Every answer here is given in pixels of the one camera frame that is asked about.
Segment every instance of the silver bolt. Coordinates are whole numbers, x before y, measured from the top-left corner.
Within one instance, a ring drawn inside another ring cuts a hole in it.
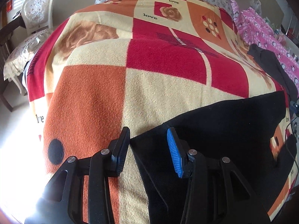
[[[190,149],[188,152],[189,152],[190,155],[196,155],[197,154],[197,150],[194,150],[194,149]]]
[[[222,161],[225,163],[229,163],[231,160],[227,156],[225,156],[222,158]]]
[[[101,154],[103,154],[103,155],[107,155],[109,152],[110,152],[110,150],[107,148],[101,150]]]
[[[69,162],[69,163],[74,162],[75,160],[76,160],[76,157],[74,157],[74,156],[70,156],[70,157],[68,158],[68,162]]]

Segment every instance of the chair seat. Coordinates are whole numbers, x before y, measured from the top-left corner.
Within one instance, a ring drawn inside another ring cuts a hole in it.
[[[24,71],[26,63],[35,55],[51,33],[52,31],[49,29],[38,31],[27,37],[15,48],[5,62],[4,80],[11,81],[12,77],[19,76]]]

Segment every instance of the pink blanket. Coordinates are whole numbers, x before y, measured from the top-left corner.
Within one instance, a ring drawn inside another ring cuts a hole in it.
[[[290,53],[274,38],[272,28],[249,7],[240,11],[235,0],[231,0],[234,12],[234,22],[241,38],[249,45],[257,44],[259,47],[275,53],[282,68],[295,83],[299,92],[299,65]]]

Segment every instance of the wire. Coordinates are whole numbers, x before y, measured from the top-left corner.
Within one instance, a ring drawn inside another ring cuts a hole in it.
[[[287,125],[287,127],[286,127],[286,130],[288,129],[289,125],[290,125],[295,119],[297,119],[297,118],[298,118],[298,116],[296,116],[295,118],[293,118],[293,119],[290,121],[290,123],[289,123],[289,124]],[[286,130],[285,130],[285,135],[284,135],[284,142],[285,142],[285,145],[286,145],[286,149],[287,149],[287,151],[289,152],[289,154],[291,155],[292,159],[294,160],[294,162],[295,162],[295,164],[296,164],[296,167],[297,167],[297,170],[298,170],[298,173],[299,173],[298,163],[297,163],[296,159],[294,158],[294,156],[292,155],[291,151],[289,150],[289,148],[288,148],[288,144],[286,143]]]

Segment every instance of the chair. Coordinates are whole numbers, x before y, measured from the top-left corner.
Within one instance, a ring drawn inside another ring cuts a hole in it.
[[[53,0],[25,0],[21,8],[28,37],[9,55],[3,74],[4,80],[12,80],[22,95],[26,92],[17,77],[53,31],[52,3]]]

